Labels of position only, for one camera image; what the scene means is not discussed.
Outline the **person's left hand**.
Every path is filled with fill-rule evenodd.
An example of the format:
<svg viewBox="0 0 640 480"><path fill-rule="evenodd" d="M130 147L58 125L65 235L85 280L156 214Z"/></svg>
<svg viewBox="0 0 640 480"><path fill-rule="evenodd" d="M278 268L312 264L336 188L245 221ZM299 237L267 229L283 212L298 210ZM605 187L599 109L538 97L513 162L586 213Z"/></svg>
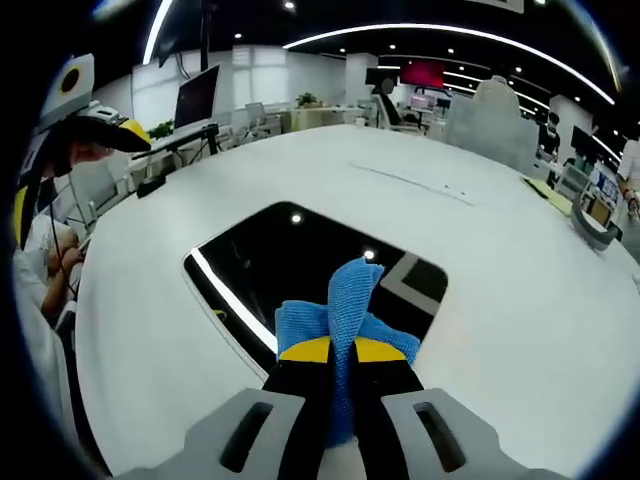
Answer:
<svg viewBox="0 0 640 480"><path fill-rule="evenodd" d="M111 156L115 150L96 143L73 141L70 145L69 163L71 168L82 163L93 163Z"/></svg>

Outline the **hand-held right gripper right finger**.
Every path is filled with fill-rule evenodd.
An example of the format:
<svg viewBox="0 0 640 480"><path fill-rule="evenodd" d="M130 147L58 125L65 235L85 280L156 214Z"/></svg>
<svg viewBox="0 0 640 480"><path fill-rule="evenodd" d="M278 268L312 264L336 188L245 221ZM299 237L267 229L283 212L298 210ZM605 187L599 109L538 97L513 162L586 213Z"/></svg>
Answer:
<svg viewBox="0 0 640 480"><path fill-rule="evenodd" d="M496 430L439 388L424 389L394 346L352 345L354 433L368 479L560 479L527 468Z"/></svg>

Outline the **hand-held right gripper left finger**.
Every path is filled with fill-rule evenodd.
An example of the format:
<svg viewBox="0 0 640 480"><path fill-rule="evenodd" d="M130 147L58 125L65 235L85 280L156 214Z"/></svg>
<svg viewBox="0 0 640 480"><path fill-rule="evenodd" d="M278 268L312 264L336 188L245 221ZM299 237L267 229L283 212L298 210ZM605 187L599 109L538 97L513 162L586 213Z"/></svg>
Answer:
<svg viewBox="0 0 640 480"><path fill-rule="evenodd" d="M333 388L328 336L281 354L263 388L246 388L188 431L184 447L121 479L315 479Z"/></svg>

